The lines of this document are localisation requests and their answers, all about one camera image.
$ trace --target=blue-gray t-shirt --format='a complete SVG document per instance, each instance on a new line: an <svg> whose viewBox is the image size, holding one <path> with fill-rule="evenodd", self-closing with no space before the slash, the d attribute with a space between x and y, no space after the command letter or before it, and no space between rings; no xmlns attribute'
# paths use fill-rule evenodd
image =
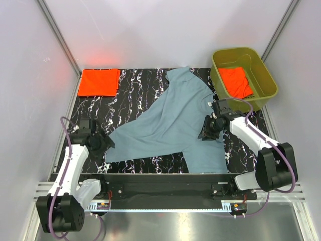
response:
<svg viewBox="0 0 321 241"><path fill-rule="evenodd" d="M147 111L109 135L115 148L106 162L183 152L190 173L226 173L222 133L215 141L198 139L214 94L188 67L168 71L166 79L168 89Z"/></svg>

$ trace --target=black marble table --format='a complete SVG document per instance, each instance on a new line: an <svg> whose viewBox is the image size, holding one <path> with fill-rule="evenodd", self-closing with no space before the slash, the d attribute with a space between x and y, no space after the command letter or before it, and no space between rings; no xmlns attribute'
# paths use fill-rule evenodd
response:
<svg viewBox="0 0 321 241"><path fill-rule="evenodd" d="M135 120L168 88L165 78L168 69L123 69L119 79L119 91L116 97L77 97L71 120L78 123L81 118L96 119L106 133L118 126ZM213 92L210 69L191 69ZM254 112L251 122L267 133L261 111ZM236 136L224 132L225 160L231 173L253 171L256 158L252 151ZM65 141L56 172L62 164ZM88 158L82 173L188 173L182 153L173 153L143 159L134 159L117 163L101 163Z"/></svg>

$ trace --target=orange cloth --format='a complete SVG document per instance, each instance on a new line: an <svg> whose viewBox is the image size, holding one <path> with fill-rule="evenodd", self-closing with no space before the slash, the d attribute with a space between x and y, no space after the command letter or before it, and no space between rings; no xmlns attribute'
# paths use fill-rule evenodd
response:
<svg viewBox="0 0 321 241"><path fill-rule="evenodd" d="M78 96L116 96L120 70L85 69L79 86Z"/></svg>
<svg viewBox="0 0 321 241"><path fill-rule="evenodd" d="M253 94L243 68L218 69L221 79L230 96L243 99Z"/></svg>

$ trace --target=white wall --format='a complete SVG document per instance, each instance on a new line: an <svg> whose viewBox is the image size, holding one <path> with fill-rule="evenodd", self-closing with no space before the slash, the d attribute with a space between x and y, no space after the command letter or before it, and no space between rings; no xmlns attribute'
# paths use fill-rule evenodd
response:
<svg viewBox="0 0 321 241"><path fill-rule="evenodd" d="M294 147L302 184L314 225L321 237L321 2L298 5L266 65L279 86L268 110L279 140Z"/></svg>
<svg viewBox="0 0 321 241"><path fill-rule="evenodd" d="M80 68L210 67L221 48L263 54L290 0L46 0Z"/></svg>
<svg viewBox="0 0 321 241"><path fill-rule="evenodd" d="M36 1L0 1L0 239L21 240L77 77Z"/></svg>

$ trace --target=purple cable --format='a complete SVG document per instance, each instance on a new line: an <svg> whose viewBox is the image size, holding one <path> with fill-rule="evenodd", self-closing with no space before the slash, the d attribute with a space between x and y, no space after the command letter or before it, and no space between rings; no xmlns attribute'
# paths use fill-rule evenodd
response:
<svg viewBox="0 0 321 241"><path fill-rule="evenodd" d="M270 198L270 192L267 192L267 196L266 196L266 201L265 203L263 204L263 206L257 210L256 212L254 213L251 213L251 214L248 214L248 215L245 215L246 217L252 217L252 216L255 216L257 214L259 214L267 205L267 203L269 202L269 198ZM228 218L231 218L231 217L234 217L234 216L224 216L224 215L219 215L219 214L210 214L211 216L215 216L215 217L228 217Z"/></svg>
<svg viewBox="0 0 321 241"><path fill-rule="evenodd" d="M70 136L69 136L69 134L68 134L68 130L67 130L65 124L64 124L64 121L63 121L64 119L67 120L67 121L69 121L69 123L70 123L73 127L76 127L76 125L75 125L71 120L69 120L68 118L66 118L66 117L64 117L64 116L62 116L62 117L60 118L60 122L61 122L62 128L63 128L63 130L64 130L64 133L66 134L66 138L67 138L67 142L68 142L68 147L69 147L69 154L68 154L68 159L67 159L67 163L66 163L65 169L64 169L64 171L63 171L63 173L62 173L62 175L61 175L61 179L60 179L60 181L59 181L59 186L61 186L62 183L63 183L63 181L64 181L64 178L65 178L65 176L66 176L66 173L67 173L67 170L68 170L68 167L69 167L69 164L70 164L71 155L72 155L71 140L70 140ZM54 196L53 196L53 198L52 198L51 204L50 204L48 226L49 226L50 233L51 233L51 235L52 235L53 237L55 237L56 239L64 239L64 240L66 240L66 241L69 241L69 240L66 238L68 232L66 232L66 233L64 233L64 234L61 233L62 236L57 236L57 235L55 234L54 228L53 228L53 226L52 226L52 215L53 215L54 205L55 205L55 201L56 201L56 198L57 198L57 196L58 196L59 190L60 190L60 187L57 187L56 192L55 192L55 194L54 194ZM98 236L94 239L94 241L97 241L97 240L98 240L99 236L101 235L102 230L104 229L103 219L102 219L100 216L98 216L98 218L99 218L99 220L100 220L100 231L99 231Z"/></svg>
<svg viewBox="0 0 321 241"><path fill-rule="evenodd" d="M100 221L100 230L99 230L99 233L98 235L96 236L96 238L93 240L93 241L97 241L102 233L102 231L104 230L104 220L102 219L101 216L97 216L99 221Z"/></svg>
<svg viewBox="0 0 321 241"><path fill-rule="evenodd" d="M236 99L236 100L239 100L241 102L244 102L246 103L247 105L250 106L250 111L248 112L248 114L246 115L245 117L245 123L248 124L248 120L249 120L249 116L253 113L253 107L252 105L243 100L243 99L239 99L239 98L234 98L234 97L230 97L230 98L226 98L226 99ZM260 136L264 141L266 141L266 138L256 129L254 128L253 126L251 125L248 125L248 127L250 127L251 130L253 130L258 136ZM283 190L279 190L279 189L276 189L276 191L278 192L281 192L281 193L290 193L294 190L295 188L295 175L294 175L294 171L289 163L289 161L287 160L287 158L284 156L284 154L270 141L266 141L266 143L268 143L269 145L271 145L275 150L276 152L280 155L280 157L283 159L283 161L285 162L287 168L289 169L289 172L291 173L291 177L292 177L292 185L291 185L291 188L287 191L283 191Z"/></svg>

